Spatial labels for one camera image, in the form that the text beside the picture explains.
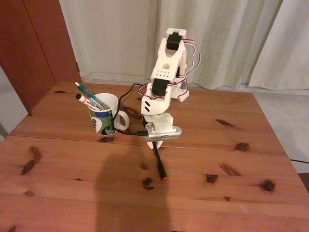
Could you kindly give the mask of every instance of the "white marker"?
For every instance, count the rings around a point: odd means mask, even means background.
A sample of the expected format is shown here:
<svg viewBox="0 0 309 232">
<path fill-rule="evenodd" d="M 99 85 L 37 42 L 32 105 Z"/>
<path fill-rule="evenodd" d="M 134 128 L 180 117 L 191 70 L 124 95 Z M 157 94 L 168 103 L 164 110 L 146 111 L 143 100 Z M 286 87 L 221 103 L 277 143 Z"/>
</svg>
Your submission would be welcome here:
<svg viewBox="0 0 309 232">
<path fill-rule="evenodd" d="M 91 109 L 93 110 L 100 110 L 103 111 L 103 108 L 98 106 L 97 104 L 94 104 L 92 101 L 90 101 L 89 99 L 87 99 L 85 96 L 83 96 L 82 94 L 78 93 L 76 94 L 76 99 L 79 100 L 80 102 L 84 103 L 85 105 L 89 106 Z"/>
</svg>

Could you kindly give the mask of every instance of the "mug handle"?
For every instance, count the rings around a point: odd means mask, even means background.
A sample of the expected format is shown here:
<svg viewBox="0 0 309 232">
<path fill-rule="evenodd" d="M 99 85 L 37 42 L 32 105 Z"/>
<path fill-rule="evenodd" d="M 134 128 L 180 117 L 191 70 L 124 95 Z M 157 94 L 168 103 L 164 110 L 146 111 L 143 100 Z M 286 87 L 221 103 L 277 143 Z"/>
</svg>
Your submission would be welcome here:
<svg viewBox="0 0 309 232">
<path fill-rule="evenodd" d="M 122 130 L 122 131 L 125 131 L 126 129 L 128 129 L 128 127 L 129 127 L 129 124 L 130 124 L 130 120 L 129 120 L 129 117 L 128 117 L 128 115 L 125 113 L 125 112 L 123 112 L 123 111 L 119 111 L 118 112 L 118 115 L 117 115 L 117 117 L 118 116 L 121 116 L 121 117 L 123 117 L 123 119 L 125 120 L 125 126 L 124 125 L 121 125 L 121 123 L 120 123 L 120 120 L 119 120 L 119 122 L 117 123 L 117 125 L 115 125 L 119 130 Z"/>
</svg>

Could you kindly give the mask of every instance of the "white wall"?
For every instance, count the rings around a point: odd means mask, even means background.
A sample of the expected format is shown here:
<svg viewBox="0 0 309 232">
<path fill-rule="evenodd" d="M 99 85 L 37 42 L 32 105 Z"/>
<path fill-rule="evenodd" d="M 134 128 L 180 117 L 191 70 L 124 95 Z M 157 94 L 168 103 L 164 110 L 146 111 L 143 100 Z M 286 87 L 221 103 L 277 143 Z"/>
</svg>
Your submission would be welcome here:
<svg viewBox="0 0 309 232">
<path fill-rule="evenodd" d="M 151 0 L 60 0 L 85 80 L 144 81 Z"/>
<path fill-rule="evenodd" d="M 0 142 L 27 114 L 24 105 L 0 67 Z"/>
</svg>

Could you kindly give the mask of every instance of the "black cable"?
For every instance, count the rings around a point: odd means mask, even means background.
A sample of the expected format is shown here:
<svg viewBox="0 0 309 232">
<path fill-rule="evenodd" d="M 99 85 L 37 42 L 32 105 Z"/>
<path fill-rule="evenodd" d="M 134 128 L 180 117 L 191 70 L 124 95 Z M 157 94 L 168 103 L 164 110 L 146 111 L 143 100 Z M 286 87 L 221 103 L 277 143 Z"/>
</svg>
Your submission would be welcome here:
<svg viewBox="0 0 309 232">
<path fill-rule="evenodd" d="M 295 160 L 295 159 L 290 159 L 290 161 L 295 161 L 295 162 L 300 162 L 300 163 L 309 163 L 309 162 L 306 162 L 306 161 Z"/>
<path fill-rule="evenodd" d="M 138 84 L 138 83 L 134 83 L 131 88 L 129 89 L 129 91 L 127 93 L 125 93 L 124 95 L 122 95 L 120 98 L 119 98 L 119 101 L 118 101 L 118 108 L 117 108 L 117 111 L 116 111 L 116 114 L 113 116 L 112 118 L 112 126 L 113 126 L 113 129 L 121 134 L 125 134 L 125 135 L 137 135 L 137 136 L 146 136 L 148 135 L 148 132 L 146 130 L 142 130 L 142 131 L 138 131 L 138 132 L 134 132 L 134 133 L 131 133 L 131 132 L 126 132 L 126 131 L 123 131 L 123 130 L 119 130 L 117 129 L 115 126 L 114 126 L 114 121 L 119 113 L 119 110 L 120 110 L 120 106 L 121 106 L 121 99 L 123 97 L 125 97 L 127 94 L 129 94 L 129 92 L 131 92 L 131 90 L 133 89 L 134 86 L 142 86 L 142 84 Z"/>
</svg>

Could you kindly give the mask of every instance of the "mug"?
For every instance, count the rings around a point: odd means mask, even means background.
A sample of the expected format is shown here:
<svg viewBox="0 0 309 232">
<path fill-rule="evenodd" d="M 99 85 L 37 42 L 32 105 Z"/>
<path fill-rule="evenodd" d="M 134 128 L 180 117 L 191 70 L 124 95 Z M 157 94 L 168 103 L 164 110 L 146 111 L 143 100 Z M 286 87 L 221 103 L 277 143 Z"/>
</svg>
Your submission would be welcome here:
<svg viewBox="0 0 309 232">
<path fill-rule="evenodd" d="M 92 125 L 96 133 L 100 135 L 114 134 L 115 130 L 113 130 L 113 126 L 122 131 L 128 129 L 130 123 L 129 117 L 125 112 L 120 110 L 117 117 L 115 118 L 114 125 L 112 125 L 113 115 L 116 114 L 118 108 L 118 98 L 110 93 L 99 93 L 96 94 L 96 97 L 110 107 L 109 109 L 103 111 L 93 110 L 92 108 L 88 107 Z M 125 125 L 120 123 L 120 117 L 124 119 Z"/>
</svg>

